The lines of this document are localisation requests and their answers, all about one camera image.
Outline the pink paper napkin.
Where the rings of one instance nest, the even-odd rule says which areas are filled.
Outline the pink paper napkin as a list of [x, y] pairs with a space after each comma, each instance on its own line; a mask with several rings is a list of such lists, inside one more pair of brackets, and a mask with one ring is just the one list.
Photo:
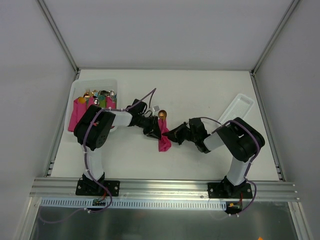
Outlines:
[[167, 136], [163, 135], [164, 133], [169, 132], [169, 129], [167, 128], [167, 121], [159, 119], [158, 126], [161, 132], [161, 138], [158, 140], [158, 151], [166, 152], [172, 147], [171, 141], [168, 139]]

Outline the copper spoon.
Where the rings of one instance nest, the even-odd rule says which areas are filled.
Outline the copper spoon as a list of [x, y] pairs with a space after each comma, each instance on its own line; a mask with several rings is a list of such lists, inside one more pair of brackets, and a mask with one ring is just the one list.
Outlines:
[[160, 110], [159, 112], [158, 112], [158, 118], [160, 119], [160, 120], [162, 120], [162, 121], [165, 121], [166, 120], [166, 118], [167, 118], [167, 112], [165, 111], [165, 110]]

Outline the small white perforated tray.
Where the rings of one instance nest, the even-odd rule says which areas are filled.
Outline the small white perforated tray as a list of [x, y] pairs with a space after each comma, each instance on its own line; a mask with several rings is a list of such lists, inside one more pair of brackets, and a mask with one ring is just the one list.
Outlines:
[[225, 124], [227, 121], [234, 120], [235, 118], [244, 119], [248, 115], [254, 104], [255, 101], [253, 99], [246, 96], [245, 94], [239, 93], [231, 101], [218, 121], [221, 124]]

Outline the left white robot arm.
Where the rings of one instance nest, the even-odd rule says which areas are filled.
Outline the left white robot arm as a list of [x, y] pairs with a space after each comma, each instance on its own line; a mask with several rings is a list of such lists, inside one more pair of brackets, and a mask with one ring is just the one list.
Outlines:
[[77, 182], [77, 196], [117, 197], [120, 181], [106, 180], [102, 165], [101, 147], [106, 142], [112, 127], [142, 128], [143, 134], [161, 139], [161, 130], [157, 116], [144, 116], [147, 104], [135, 99], [126, 109], [107, 109], [91, 105], [73, 131], [77, 142], [83, 147], [85, 171]]

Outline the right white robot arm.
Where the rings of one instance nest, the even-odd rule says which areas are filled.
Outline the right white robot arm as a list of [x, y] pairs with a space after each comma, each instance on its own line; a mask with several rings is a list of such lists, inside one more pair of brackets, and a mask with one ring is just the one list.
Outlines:
[[231, 165], [221, 182], [208, 184], [210, 198], [244, 196], [250, 188], [247, 174], [251, 164], [265, 145], [264, 137], [240, 117], [228, 120], [212, 133], [207, 132], [200, 117], [195, 117], [162, 135], [179, 145], [184, 141], [193, 142], [205, 154], [226, 146], [232, 155]]

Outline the pink rolled napkin right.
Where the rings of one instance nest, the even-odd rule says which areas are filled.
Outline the pink rolled napkin right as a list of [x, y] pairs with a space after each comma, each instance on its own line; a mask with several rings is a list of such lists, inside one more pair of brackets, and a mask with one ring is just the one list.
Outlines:
[[105, 98], [105, 107], [107, 109], [116, 109], [117, 108], [117, 103], [116, 103], [116, 100], [113, 96], [107, 96]]

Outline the pink rolled napkin far left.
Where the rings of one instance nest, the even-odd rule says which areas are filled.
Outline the pink rolled napkin far left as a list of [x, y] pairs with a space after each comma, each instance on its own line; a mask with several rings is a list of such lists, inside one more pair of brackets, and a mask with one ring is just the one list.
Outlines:
[[76, 127], [76, 125], [77, 125], [77, 123], [79, 121], [78, 120], [79, 105], [80, 105], [79, 99], [77, 98], [77, 99], [75, 99], [73, 101], [73, 109], [72, 109], [71, 117], [70, 117], [70, 120], [69, 120], [69, 125], [68, 125], [68, 128], [67, 128], [67, 130], [69, 132], [73, 132], [74, 131], [74, 129], [75, 129], [75, 127]]

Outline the orange round spoon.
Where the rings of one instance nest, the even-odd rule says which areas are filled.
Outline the orange round spoon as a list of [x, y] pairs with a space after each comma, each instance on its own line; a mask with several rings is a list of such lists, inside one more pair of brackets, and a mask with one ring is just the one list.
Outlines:
[[77, 100], [78, 100], [78, 103], [80, 103], [80, 104], [86, 103], [86, 99], [84, 97], [79, 97]]

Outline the large white plastic basket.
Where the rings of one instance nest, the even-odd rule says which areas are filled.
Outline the large white plastic basket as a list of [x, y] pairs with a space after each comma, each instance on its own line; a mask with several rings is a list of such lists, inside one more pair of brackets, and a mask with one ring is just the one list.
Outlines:
[[118, 82], [114, 78], [83, 78], [75, 80], [70, 88], [70, 93], [67, 101], [67, 107], [65, 112], [64, 119], [64, 134], [67, 136], [73, 136], [73, 132], [68, 131], [68, 126], [70, 123], [72, 111], [73, 111], [73, 102], [78, 97], [82, 97], [87, 90], [97, 90], [97, 91], [110, 91], [113, 90], [115, 95], [118, 93]]

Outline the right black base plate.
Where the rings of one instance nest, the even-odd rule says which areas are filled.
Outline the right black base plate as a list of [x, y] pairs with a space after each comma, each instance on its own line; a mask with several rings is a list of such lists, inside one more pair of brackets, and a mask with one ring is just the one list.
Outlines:
[[208, 182], [207, 193], [210, 199], [252, 199], [253, 191], [249, 183], [240, 186], [224, 184], [223, 182]]

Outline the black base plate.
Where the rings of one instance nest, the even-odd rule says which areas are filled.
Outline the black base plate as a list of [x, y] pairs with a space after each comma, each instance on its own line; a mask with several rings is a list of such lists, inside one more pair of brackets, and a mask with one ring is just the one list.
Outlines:
[[223, 182], [208, 182], [207, 193], [210, 199], [252, 199], [253, 191], [249, 183], [240, 186], [224, 184]]
[[[106, 187], [112, 197], [118, 197], [119, 191], [120, 191], [120, 181], [117, 180], [103, 180], [102, 185]], [[92, 184], [86, 183], [84, 180], [79, 180], [77, 182], [77, 187], [75, 190], [76, 196], [103, 196], [105, 193], [105, 190], [97, 185], [95, 182], [92, 182]]]

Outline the left aluminium frame post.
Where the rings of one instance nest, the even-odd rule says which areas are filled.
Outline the left aluminium frame post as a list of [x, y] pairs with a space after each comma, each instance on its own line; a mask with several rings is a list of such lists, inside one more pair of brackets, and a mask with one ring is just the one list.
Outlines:
[[61, 33], [61, 31], [59, 30], [59, 27], [51, 13], [51, 11], [49, 10], [49, 7], [46, 3], [45, 0], [36, 0], [44, 18], [46, 19], [50, 29], [52, 30], [60, 48], [62, 49], [62, 52], [64, 53], [64, 55], [66, 56], [71, 68], [73, 69], [73, 71], [75, 73], [79, 72], [79, 67], [74, 59], [74, 57], [72, 56], [72, 53], [70, 51], [70, 49], [67, 46], [67, 43]]

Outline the aluminium frame post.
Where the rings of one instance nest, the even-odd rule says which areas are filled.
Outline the aluminium frame post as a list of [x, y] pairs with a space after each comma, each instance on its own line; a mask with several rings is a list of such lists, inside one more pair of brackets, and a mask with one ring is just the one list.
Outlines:
[[267, 58], [269, 52], [271, 51], [272, 47], [276, 43], [279, 35], [282, 33], [282, 30], [285, 28], [286, 24], [290, 20], [291, 16], [294, 14], [295, 10], [297, 9], [298, 5], [301, 3], [301, 0], [291, 0], [289, 6], [287, 7], [286, 11], [284, 12], [283, 16], [281, 17], [279, 23], [277, 24], [275, 30], [273, 31], [270, 39], [268, 40], [266, 46], [264, 47], [262, 53], [260, 54], [257, 62], [255, 63], [254, 67], [251, 70], [251, 75], [255, 76], [264, 63], [265, 59]]
[[62, 52], [64, 53], [64, 55], [66, 56], [71, 68], [73, 69], [73, 71], [75, 73], [79, 72], [79, 67], [74, 59], [74, 57], [72, 56], [72, 53], [70, 51], [70, 49], [67, 46], [67, 43], [61, 33], [61, 31], [59, 30], [59, 27], [51, 13], [51, 11], [49, 10], [49, 7], [46, 3], [45, 0], [36, 0], [44, 18], [46, 19], [50, 29], [52, 30], [60, 48], [62, 49]]

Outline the aluminium mounting rail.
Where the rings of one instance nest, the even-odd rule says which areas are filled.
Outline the aluminium mounting rail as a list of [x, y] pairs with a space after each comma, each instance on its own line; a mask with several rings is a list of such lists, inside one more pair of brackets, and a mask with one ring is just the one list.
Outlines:
[[[37, 177], [31, 197], [74, 197], [78, 178]], [[120, 179], [120, 199], [208, 200], [206, 180]], [[261, 202], [300, 202], [296, 185], [287, 181], [257, 181], [256, 200]]]

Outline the right aluminium frame post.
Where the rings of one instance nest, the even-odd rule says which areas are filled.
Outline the right aluminium frame post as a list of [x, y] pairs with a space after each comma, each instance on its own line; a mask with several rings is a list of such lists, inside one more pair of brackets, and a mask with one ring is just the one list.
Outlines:
[[262, 53], [260, 54], [257, 62], [255, 63], [254, 67], [251, 70], [251, 75], [255, 76], [264, 63], [265, 59], [267, 58], [269, 52], [271, 51], [272, 47], [276, 43], [279, 35], [282, 33], [282, 30], [285, 28], [286, 24], [290, 20], [291, 16], [294, 14], [295, 10], [297, 9], [298, 5], [301, 3], [301, 0], [291, 0], [289, 6], [287, 7], [286, 11], [284, 12], [283, 16], [281, 17], [279, 23], [277, 24], [275, 30], [273, 31], [270, 39], [268, 40], [266, 46], [264, 47]]

